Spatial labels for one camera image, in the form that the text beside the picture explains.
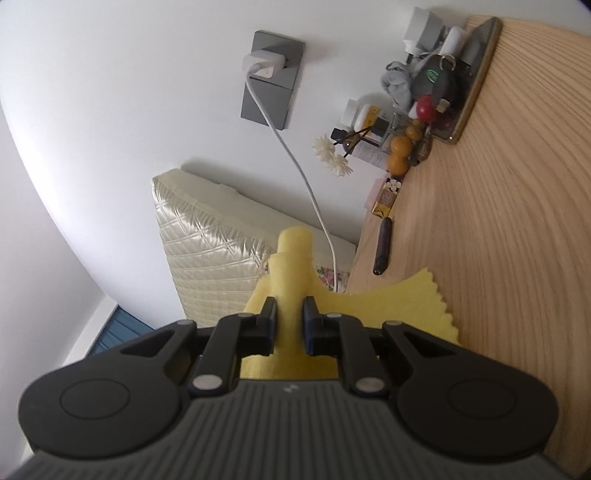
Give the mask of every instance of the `green logo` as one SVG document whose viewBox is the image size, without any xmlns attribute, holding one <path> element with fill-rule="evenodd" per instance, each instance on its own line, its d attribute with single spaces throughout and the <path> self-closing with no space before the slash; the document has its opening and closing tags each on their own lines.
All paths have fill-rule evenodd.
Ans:
<svg viewBox="0 0 591 480">
<path fill-rule="evenodd" d="M 439 78 L 439 73 L 435 70 L 427 70 L 427 78 L 429 79 L 429 82 L 435 83 Z"/>
</svg>

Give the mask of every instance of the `yellow cloth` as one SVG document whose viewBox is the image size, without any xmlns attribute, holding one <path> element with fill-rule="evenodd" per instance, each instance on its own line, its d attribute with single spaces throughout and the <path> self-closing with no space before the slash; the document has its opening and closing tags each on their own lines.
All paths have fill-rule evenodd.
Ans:
<svg viewBox="0 0 591 480">
<path fill-rule="evenodd" d="M 259 313 L 267 297 L 278 307 L 275 350 L 269 357 L 251 356 L 242 361 L 243 378 L 282 380 L 336 378 L 336 362 L 327 356 L 308 356 L 304 351 L 301 308 L 313 296 L 320 313 L 339 312 L 357 317 L 367 327 L 381 328 L 386 320 L 409 325 L 457 343 L 457 328 L 437 293 L 437 284 L 427 269 L 392 287 L 361 295 L 329 291 L 312 266 L 312 235 L 305 227 L 293 227 L 279 237 L 277 253 L 269 259 L 269 274 L 263 277 L 245 311 Z"/>
</svg>

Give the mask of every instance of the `key ring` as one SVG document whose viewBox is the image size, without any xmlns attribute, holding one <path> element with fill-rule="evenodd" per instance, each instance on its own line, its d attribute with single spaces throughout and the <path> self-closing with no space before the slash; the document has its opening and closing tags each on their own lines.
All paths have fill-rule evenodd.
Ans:
<svg viewBox="0 0 591 480">
<path fill-rule="evenodd" d="M 443 60 L 445 59 L 451 59 L 450 62 L 452 63 L 452 72 L 456 69 L 456 58 L 453 55 L 450 55 L 449 53 L 446 55 L 442 55 L 441 58 L 439 59 L 439 69 L 440 70 L 444 70 L 443 68 Z"/>
</svg>

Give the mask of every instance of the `gray cloth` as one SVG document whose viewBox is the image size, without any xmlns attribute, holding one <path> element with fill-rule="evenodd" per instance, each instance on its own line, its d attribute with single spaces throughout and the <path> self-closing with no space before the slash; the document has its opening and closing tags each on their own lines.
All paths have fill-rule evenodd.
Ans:
<svg viewBox="0 0 591 480">
<path fill-rule="evenodd" d="M 382 75 L 382 87 L 390 95 L 394 107 L 403 113 L 408 113 L 413 105 L 410 83 L 411 76 L 404 63 L 393 61 L 386 66 L 386 72 Z"/>
</svg>

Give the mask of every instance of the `red ball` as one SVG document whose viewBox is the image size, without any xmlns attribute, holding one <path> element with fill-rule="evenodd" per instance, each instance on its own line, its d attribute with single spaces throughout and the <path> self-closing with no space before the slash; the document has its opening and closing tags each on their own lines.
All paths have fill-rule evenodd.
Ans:
<svg viewBox="0 0 591 480">
<path fill-rule="evenodd" d="M 431 95 L 423 95 L 417 100 L 417 116 L 426 124 L 432 123 L 437 117 L 437 110 L 431 105 Z"/>
</svg>

